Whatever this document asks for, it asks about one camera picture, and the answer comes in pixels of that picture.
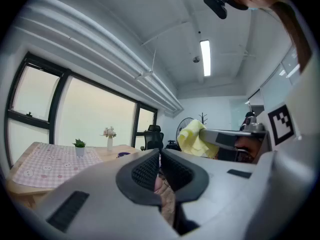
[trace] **table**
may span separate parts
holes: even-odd
[[[37,147],[38,144],[39,142],[34,142],[25,150],[22,156],[13,165],[8,177],[6,178],[6,189],[8,190],[10,196],[14,200],[21,202],[30,208],[35,207],[35,205],[40,202],[41,199],[54,188],[21,185],[15,183],[12,178],[19,167],[23,164],[23,162],[27,159],[27,157],[32,153],[32,151]],[[118,153],[120,152],[128,152],[133,154],[140,151],[139,149],[128,145],[113,146],[112,151],[108,151],[106,147],[95,147],[95,150],[103,162],[108,162],[116,159]]]

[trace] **checkered tablecloth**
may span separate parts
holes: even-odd
[[[94,147],[76,156],[74,146],[39,143],[20,166],[13,181],[37,188],[56,188],[83,169],[101,163]]]

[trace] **office chair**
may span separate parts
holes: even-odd
[[[144,146],[141,147],[141,150],[153,150],[153,149],[162,149],[164,134],[161,132],[159,125],[150,125],[148,130],[144,132]]]

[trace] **yellow towel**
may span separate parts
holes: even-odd
[[[198,120],[192,120],[188,126],[180,131],[177,138],[182,152],[201,157],[206,154],[208,158],[214,159],[219,147],[203,141],[199,138],[199,132],[206,127]]]

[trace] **white vase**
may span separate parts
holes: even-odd
[[[112,151],[112,144],[113,144],[113,138],[112,137],[108,137],[108,143],[106,145],[106,149],[108,151]]]
[[[77,157],[83,157],[85,155],[85,148],[84,147],[75,147],[75,155]]]

